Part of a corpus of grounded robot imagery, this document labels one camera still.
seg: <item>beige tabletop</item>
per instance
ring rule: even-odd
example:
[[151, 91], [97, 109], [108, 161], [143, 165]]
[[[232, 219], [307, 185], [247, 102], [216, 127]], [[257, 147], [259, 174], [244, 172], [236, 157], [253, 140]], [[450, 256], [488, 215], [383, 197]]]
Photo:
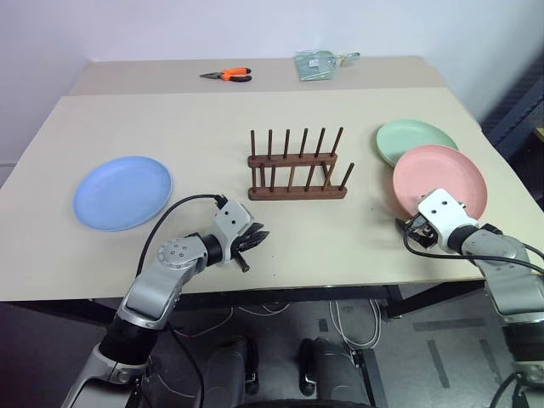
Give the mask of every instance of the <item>beige tabletop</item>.
[[[209, 65], [206, 72], [231, 67], [235, 62], [186, 64], [200, 64], [200, 73], [201, 65]], [[250, 67], [264, 64], [262, 60], [243, 63]], [[150, 156], [168, 167], [174, 182], [170, 203], [192, 194], [224, 193], [246, 205], [271, 231], [260, 246], [246, 252], [252, 267], [248, 273], [241, 273], [234, 264], [211, 267], [195, 277], [185, 292], [478, 279], [479, 271], [469, 262], [419, 258], [402, 247], [394, 218], [405, 214], [391, 190], [393, 170], [374, 148], [377, 129], [401, 118], [422, 120], [443, 129], [480, 168], [489, 190], [482, 222], [493, 223], [505, 233], [541, 247], [542, 211], [475, 120], [436, 79], [439, 77], [434, 74], [437, 82], [430, 81], [427, 86], [411, 86], [416, 78], [409, 75], [405, 78], [409, 86], [395, 82], [398, 78], [391, 80], [393, 87], [383, 85], [386, 80], [382, 75], [395, 77], [395, 65], [402, 68], [414, 63], [422, 65], [422, 70], [433, 70], [420, 59], [373, 60], [370, 71], [375, 77], [365, 76], [363, 80], [354, 72], [364, 71], [365, 63], [363, 59], [358, 63], [360, 68], [355, 65], [345, 69], [359, 78], [354, 89], [323, 88], [337, 80], [342, 85], [340, 71], [334, 81], [315, 82], [315, 89], [291, 78], [295, 86], [305, 89], [262, 90], [259, 83], [267, 88], [265, 79], [273, 76], [273, 72], [262, 70], [261, 76], [254, 74], [252, 92], [238, 92], [248, 84], [195, 78], [187, 85], [190, 92], [179, 88], [170, 93], [161, 88], [166, 87], [161, 85], [167, 82], [164, 77], [157, 80], [156, 93], [149, 78], [144, 84], [143, 77], [140, 86], [147, 88], [128, 92], [130, 83], [125, 76], [119, 76], [119, 82], [107, 79], [106, 65], [93, 65], [72, 96], [56, 105], [0, 189], [0, 300], [124, 295], [156, 218], [122, 232], [99, 232], [76, 220], [71, 200], [89, 171], [110, 159], [131, 155]], [[118, 64], [110, 71], [118, 76], [119, 66], [125, 65], [127, 72], [133, 63], [108, 64]], [[141, 69], [144, 63], [134, 64]], [[184, 64], [155, 62], [150, 63], [150, 69], [155, 65], [155, 70], [179, 71], [189, 81]], [[383, 64], [383, 68], [378, 69], [376, 64]], [[94, 81], [110, 81], [110, 85], [98, 89], [92, 86]], [[374, 82], [380, 87], [372, 86]], [[199, 83], [214, 89], [196, 92]], [[269, 128], [275, 131], [273, 149], [281, 152], [287, 128], [291, 129], [291, 149], [297, 151], [303, 128], [309, 128], [307, 146], [311, 150], [320, 128], [325, 127], [322, 151], [326, 151], [340, 126], [345, 130], [337, 149], [334, 183], [339, 183], [350, 162], [355, 163], [345, 199], [247, 199], [251, 129], [256, 131], [258, 152], [263, 153]], [[302, 173], [297, 176], [304, 179]], [[286, 180], [287, 170], [278, 172], [276, 184], [286, 184]], [[322, 180], [318, 174], [315, 182]], [[193, 201], [176, 210], [157, 234], [148, 262], [163, 241], [205, 232], [213, 211], [210, 201]]]

